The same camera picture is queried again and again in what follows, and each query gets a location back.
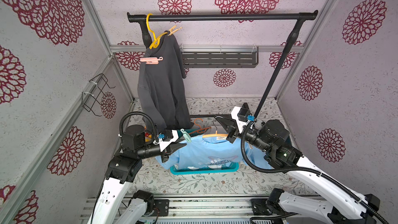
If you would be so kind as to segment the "pink clothespin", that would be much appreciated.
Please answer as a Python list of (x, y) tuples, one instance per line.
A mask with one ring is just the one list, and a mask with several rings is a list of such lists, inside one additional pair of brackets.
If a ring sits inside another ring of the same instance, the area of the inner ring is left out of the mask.
[(163, 61), (163, 57), (146, 57), (140, 58), (140, 62), (146, 63), (148, 65), (157, 65), (160, 61)]

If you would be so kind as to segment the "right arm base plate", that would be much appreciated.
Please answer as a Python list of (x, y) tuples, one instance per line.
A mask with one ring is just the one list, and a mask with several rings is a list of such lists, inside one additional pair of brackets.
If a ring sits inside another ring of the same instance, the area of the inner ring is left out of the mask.
[(268, 205), (268, 198), (252, 198), (250, 199), (251, 209), (255, 216), (286, 216), (296, 215), (296, 213), (286, 212), (281, 207)]

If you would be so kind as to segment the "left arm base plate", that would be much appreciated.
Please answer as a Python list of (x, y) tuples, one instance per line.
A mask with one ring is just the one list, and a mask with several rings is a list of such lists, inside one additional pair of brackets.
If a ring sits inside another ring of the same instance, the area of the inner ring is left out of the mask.
[(133, 199), (125, 213), (134, 214), (138, 217), (165, 217), (169, 215), (169, 199), (155, 199), (153, 202), (146, 202), (143, 199)]

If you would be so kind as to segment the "mint green clothespin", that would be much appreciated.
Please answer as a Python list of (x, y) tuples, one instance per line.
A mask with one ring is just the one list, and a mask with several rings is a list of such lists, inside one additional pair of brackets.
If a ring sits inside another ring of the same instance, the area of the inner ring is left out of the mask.
[(191, 143), (191, 136), (189, 135), (189, 133), (185, 130), (185, 129), (180, 129), (182, 136), (184, 137), (184, 140), (187, 141), (188, 143)]

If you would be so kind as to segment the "wooden hanger metal hook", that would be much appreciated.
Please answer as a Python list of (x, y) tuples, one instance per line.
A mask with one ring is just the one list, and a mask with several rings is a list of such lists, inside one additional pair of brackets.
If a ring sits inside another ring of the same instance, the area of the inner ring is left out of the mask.
[(203, 138), (218, 138), (220, 137), (221, 139), (226, 139), (228, 134), (226, 133), (224, 127), (221, 125), (221, 123), (219, 122), (220, 120), (222, 120), (223, 117), (222, 116), (216, 116), (212, 122), (212, 126), (211, 126), (211, 132), (204, 134)]

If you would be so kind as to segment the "yellow plastic hanger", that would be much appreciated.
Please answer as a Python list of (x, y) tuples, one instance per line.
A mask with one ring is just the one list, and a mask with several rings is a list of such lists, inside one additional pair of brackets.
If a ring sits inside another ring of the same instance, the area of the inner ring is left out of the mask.
[(160, 45), (161, 38), (162, 38), (163, 36), (169, 34), (169, 31), (165, 31), (165, 32), (163, 32), (163, 33), (160, 34), (160, 35), (156, 35), (155, 32), (150, 28), (150, 25), (149, 25), (149, 18), (150, 18), (150, 16), (152, 16), (151, 13), (149, 13), (149, 14), (147, 15), (147, 17), (146, 17), (146, 26), (147, 26), (148, 32), (149, 32), (149, 33), (152, 35), (152, 37), (153, 37), (153, 41), (151, 42), (149, 48), (150, 48), (150, 49), (153, 49), (153, 48), (157, 48), (157, 47)]

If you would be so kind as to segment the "beige clothespin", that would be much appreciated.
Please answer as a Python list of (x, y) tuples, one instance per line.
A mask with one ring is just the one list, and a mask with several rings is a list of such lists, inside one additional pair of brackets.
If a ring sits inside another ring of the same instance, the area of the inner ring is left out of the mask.
[(182, 29), (182, 27), (178, 28), (177, 25), (174, 25), (173, 27), (171, 27), (169, 29), (169, 36), (172, 36), (173, 34), (175, 34), (176, 32), (178, 32), (181, 29)]

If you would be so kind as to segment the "light blue garment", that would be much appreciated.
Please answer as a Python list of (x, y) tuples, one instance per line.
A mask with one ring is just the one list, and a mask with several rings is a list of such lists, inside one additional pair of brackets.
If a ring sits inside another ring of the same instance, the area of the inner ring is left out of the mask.
[(223, 137), (203, 138), (195, 136), (191, 142), (181, 141), (183, 148), (173, 152), (166, 162), (160, 156), (156, 161), (166, 170), (176, 171), (221, 170), (234, 163), (245, 162), (241, 154), (240, 139), (230, 143)]

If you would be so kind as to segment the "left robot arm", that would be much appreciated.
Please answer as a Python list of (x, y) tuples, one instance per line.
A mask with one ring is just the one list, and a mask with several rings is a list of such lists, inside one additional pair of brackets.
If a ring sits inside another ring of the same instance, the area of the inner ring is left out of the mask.
[(153, 194), (139, 190), (126, 211), (117, 217), (119, 207), (143, 165), (143, 160), (161, 157), (167, 161), (171, 154), (186, 146), (176, 130), (168, 130), (160, 139), (146, 142), (147, 130), (142, 125), (131, 125), (121, 131), (121, 150), (108, 164), (102, 188), (97, 194), (89, 224), (134, 224), (154, 212)]

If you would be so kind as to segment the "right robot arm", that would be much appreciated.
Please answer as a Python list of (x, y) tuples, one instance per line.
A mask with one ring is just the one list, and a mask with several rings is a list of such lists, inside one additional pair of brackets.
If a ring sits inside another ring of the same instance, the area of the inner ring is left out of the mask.
[(288, 174), (323, 198), (307, 199), (274, 189), (265, 203), (269, 220), (302, 215), (326, 224), (387, 223), (378, 213), (377, 197), (354, 192), (317, 168), (287, 143), (289, 131), (279, 120), (264, 122), (260, 129), (251, 115), (237, 115), (234, 119), (218, 116), (215, 120), (227, 131), (228, 141), (240, 139), (243, 159), (252, 169), (266, 174)]

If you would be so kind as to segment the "dark grey t-shirt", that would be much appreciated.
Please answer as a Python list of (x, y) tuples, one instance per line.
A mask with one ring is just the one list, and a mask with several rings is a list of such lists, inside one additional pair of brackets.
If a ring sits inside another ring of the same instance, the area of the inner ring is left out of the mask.
[(182, 54), (175, 36), (161, 37), (157, 48), (147, 49), (144, 58), (160, 58), (158, 64), (140, 64), (137, 92), (142, 111), (164, 129), (189, 129), (193, 126), (187, 107), (183, 80)]

